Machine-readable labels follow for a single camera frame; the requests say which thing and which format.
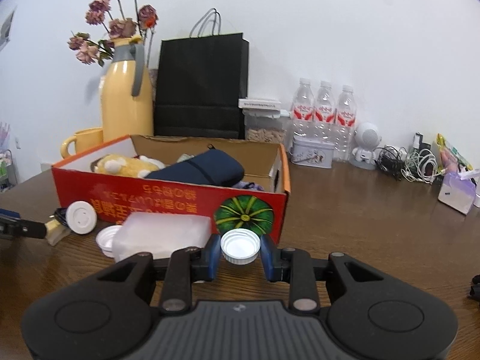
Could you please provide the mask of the white bottle cap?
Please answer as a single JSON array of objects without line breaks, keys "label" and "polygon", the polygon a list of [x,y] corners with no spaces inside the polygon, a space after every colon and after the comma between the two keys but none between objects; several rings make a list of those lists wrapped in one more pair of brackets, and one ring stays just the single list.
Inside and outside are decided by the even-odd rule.
[{"label": "white bottle cap", "polygon": [[225,233],[220,239],[224,258],[234,265],[248,265],[260,253],[260,238],[251,230],[238,228]]},{"label": "white bottle cap", "polygon": [[100,248],[103,254],[108,258],[113,258],[113,252],[112,252],[113,238],[120,229],[121,229],[120,225],[108,226],[106,228],[103,228],[103,230],[101,230],[95,238],[97,246]]}]

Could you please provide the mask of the beige eraser block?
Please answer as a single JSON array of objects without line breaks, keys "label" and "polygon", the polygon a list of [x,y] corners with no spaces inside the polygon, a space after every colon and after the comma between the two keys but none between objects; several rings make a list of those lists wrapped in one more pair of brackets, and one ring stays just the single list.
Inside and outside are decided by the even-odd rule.
[{"label": "beige eraser block", "polygon": [[62,239],[71,234],[71,229],[52,219],[46,223],[45,239],[50,246],[56,246]]}]

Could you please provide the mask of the purple knitted pouch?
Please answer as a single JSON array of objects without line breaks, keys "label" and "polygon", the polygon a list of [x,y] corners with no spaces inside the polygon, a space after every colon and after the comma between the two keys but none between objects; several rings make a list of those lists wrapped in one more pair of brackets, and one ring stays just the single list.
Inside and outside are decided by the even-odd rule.
[{"label": "purple knitted pouch", "polygon": [[246,182],[246,181],[239,181],[233,186],[234,189],[246,189],[246,190],[257,190],[257,191],[264,191],[264,187],[260,184],[255,182]]}]

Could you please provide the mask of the translucent white plastic box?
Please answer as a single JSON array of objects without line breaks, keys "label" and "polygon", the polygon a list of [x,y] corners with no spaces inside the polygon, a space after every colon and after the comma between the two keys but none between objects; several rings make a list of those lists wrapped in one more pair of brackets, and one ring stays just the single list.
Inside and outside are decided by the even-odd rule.
[{"label": "translucent white plastic box", "polygon": [[113,236],[113,258],[119,262],[139,252],[149,252],[154,259],[169,258],[176,250],[204,247],[211,232],[207,216],[136,212]]}]

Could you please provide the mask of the round white disc device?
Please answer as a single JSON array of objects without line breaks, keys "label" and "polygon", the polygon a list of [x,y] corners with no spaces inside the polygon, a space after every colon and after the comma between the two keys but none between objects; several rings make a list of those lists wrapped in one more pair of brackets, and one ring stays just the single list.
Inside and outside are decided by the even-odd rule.
[{"label": "round white disc device", "polygon": [[77,201],[68,206],[65,214],[67,226],[76,234],[91,233],[97,224],[97,213],[87,202]]}]

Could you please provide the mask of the orange cardboard box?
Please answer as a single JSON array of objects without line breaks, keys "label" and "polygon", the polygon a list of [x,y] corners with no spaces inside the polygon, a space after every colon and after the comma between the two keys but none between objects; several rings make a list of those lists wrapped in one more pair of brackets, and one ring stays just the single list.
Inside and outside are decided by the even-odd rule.
[{"label": "orange cardboard box", "polygon": [[[181,155],[222,150],[244,168],[244,181],[262,190],[224,188],[166,180],[145,180],[92,171],[106,155],[145,155],[171,165]],[[63,207],[86,201],[101,220],[120,224],[134,212],[202,215],[214,233],[248,228],[279,242],[290,195],[290,171],[281,144],[201,137],[123,136],[73,155],[52,166]]]}]

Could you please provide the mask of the dark blue folded pouch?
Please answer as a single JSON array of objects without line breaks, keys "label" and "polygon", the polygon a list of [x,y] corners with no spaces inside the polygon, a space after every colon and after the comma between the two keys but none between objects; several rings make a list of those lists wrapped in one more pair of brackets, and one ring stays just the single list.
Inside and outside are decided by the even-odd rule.
[{"label": "dark blue folded pouch", "polygon": [[244,177],[243,166],[222,150],[210,149],[145,176],[146,180],[162,180],[192,185],[230,188]]}]

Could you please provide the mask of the left water bottle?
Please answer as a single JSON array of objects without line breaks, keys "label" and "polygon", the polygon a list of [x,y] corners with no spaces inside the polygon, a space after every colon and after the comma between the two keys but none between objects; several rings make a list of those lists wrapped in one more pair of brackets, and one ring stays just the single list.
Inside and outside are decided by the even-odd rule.
[{"label": "left water bottle", "polygon": [[295,135],[309,137],[314,111],[313,102],[314,95],[310,80],[300,78],[299,87],[295,92],[291,107]]}]

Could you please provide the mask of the water bottle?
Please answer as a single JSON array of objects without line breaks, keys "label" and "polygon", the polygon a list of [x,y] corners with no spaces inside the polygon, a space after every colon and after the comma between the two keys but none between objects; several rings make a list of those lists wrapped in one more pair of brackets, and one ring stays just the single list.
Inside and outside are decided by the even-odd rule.
[{"label": "water bottle", "polygon": [[356,124],[356,101],[351,86],[344,85],[338,97],[334,120],[334,160],[346,162],[350,153],[352,133]]},{"label": "water bottle", "polygon": [[322,141],[331,141],[331,128],[335,121],[336,106],[331,91],[331,83],[323,80],[314,102],[315,137]]},{"label": "water bottle", "polygon": [[309,137],[314,111],[313,102],[314,95],[310,80],[300,78],[299,87],[295,92],[291,107],[295,135]]}]

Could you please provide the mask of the middle water bottle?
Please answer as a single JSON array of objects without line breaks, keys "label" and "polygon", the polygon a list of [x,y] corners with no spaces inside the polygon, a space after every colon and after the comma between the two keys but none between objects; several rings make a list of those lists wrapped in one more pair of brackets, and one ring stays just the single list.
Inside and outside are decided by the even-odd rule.
[{"label": "middle water bottle", "polygon": [[322,141],[331,141],[331,128],[335,121],[336,106],[331,91],[331,83],[323,80],[314,102],[315,137]]}]

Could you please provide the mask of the white red flat box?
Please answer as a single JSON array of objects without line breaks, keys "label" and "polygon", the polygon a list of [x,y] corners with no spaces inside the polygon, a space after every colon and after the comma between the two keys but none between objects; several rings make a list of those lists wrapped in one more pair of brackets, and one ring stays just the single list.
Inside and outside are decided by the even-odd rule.
[{"label": "white red flat box", "polygon": [[247,110],[280,111],[281,102],[266,98],[239,98],[238,107]]}]

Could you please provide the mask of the yellow thermos jug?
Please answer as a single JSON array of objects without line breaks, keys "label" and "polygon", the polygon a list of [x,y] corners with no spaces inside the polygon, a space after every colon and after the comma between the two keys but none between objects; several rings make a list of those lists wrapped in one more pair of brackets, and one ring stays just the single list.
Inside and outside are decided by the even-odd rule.
[{"label": "yellow thermos jug", "polygon": [[143,39],[114,40],[114,57],[100,90],[103,140],[154,133],[153,88]]}]

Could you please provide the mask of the black paper shopping bag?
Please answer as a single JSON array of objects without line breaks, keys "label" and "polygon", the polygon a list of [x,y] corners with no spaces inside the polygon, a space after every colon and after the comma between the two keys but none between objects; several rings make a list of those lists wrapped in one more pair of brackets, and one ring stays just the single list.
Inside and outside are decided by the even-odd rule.
[{"label": "black paper shopping bag", "polygon": [[154,135],[245,138],[239,100],[248,92],[249,42],[221,34],[208,10],[185,38],[163,40],[154,100]]}]

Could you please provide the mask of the purple tissue pack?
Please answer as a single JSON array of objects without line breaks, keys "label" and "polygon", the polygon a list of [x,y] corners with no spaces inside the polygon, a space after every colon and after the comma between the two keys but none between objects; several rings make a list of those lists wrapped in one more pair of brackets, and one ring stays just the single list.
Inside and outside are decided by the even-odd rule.
[{"label": "purple tissue pack", "polygon": [[463,215],[467,215],[477,195],[477,186],[472,180],[478,176],[479,170],[448,172],[443,178],[438,200]]}]

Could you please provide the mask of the colourful snack packet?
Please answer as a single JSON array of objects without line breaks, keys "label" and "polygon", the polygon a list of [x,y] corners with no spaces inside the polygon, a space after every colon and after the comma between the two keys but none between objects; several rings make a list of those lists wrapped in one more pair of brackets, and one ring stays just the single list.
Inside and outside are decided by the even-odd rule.
[{"label": "colourful snack packet", "polygon": [[442,134],[436,135],[433,148],[436,150],[440,170],[456,173],[473,170],[473,166]]}]

